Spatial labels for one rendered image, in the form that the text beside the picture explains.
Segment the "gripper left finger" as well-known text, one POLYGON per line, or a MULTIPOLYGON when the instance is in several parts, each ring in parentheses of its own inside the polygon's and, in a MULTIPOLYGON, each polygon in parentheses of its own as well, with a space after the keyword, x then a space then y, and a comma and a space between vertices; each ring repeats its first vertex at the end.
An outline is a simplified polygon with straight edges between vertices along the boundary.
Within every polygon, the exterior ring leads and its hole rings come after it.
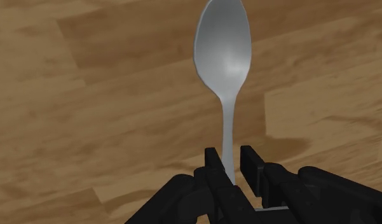
POLYGON ((256 224, 254 208, 227 177, 215 148, 205 149, 203 167, 172 177, 125 224, 196 224, 204 214, 210 224, 256 224))

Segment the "silver metal spoon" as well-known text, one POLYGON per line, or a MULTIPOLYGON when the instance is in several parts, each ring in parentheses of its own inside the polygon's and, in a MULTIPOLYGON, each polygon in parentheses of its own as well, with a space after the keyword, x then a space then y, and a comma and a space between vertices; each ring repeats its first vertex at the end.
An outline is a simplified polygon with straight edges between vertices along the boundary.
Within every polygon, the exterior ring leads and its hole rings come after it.
POLYGON ((222 164, 235 183, 233 119, 236 97, 251 64, 252 42, 241 0, 208 0, 194 36, 193 61, 201 81, 222 105, 222 164))

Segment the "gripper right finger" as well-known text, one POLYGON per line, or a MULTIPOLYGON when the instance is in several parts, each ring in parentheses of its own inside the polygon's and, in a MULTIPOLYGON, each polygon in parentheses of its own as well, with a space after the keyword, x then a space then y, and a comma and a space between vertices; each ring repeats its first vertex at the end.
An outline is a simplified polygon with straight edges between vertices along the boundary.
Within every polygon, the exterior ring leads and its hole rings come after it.
POLYGON ((382 224, 382 192, 313 166, 297 173, 240 148, 240 170, 262 209, 257 224, 382 224))

